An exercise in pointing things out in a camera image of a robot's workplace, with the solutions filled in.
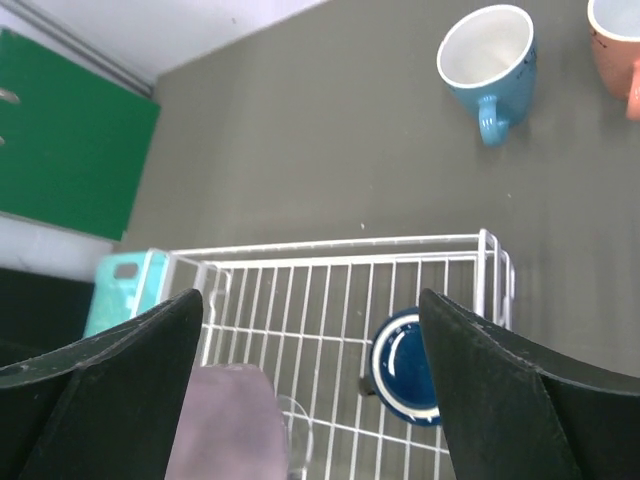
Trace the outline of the orange ceramic mug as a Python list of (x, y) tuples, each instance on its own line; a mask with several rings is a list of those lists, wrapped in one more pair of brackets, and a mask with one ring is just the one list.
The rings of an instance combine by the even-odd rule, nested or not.
[(639, 1), (590, 0), (587, 18), (592, 54), (607, 91), (626, 102), (639, 121)]

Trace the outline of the lilac ceramic mug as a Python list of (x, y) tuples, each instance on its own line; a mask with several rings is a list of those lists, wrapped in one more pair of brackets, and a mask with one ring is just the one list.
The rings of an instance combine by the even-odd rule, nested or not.
[(273, 386), (258, 367), (192, 369), (167, 479), (285, 479), (288, 451)]

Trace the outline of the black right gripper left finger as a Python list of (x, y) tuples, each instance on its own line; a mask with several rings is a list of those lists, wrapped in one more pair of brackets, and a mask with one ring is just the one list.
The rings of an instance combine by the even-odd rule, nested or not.
[(202, 320), (202, 295), (188, 289), (2, 367), (2, 478), (163, 478)]

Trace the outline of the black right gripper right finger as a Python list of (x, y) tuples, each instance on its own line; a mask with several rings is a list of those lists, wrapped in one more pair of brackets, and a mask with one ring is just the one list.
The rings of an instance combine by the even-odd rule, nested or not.
[(431, 289), (419, 320), (457, 478), (638, 478), (638, 378), (551, 350)]

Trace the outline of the dark blue ceramic mug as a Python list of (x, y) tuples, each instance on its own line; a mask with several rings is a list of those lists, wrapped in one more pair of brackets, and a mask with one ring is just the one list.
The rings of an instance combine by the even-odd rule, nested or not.
[(376, 396), (396, 417), (421, 426), (441, 424), (423, 343), (419, 309), (398, 311), (377, 329), (359, 378), (361, 396)]

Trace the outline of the light blue dotted mug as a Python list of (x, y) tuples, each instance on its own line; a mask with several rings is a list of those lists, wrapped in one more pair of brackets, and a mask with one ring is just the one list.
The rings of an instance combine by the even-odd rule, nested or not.
[(473, 116), (483, 143), (503, 145), (529, 114), (537, 77), (537, 43), (531, 16), (497, 4), (460, 19), (437, 55), (440, 78)]

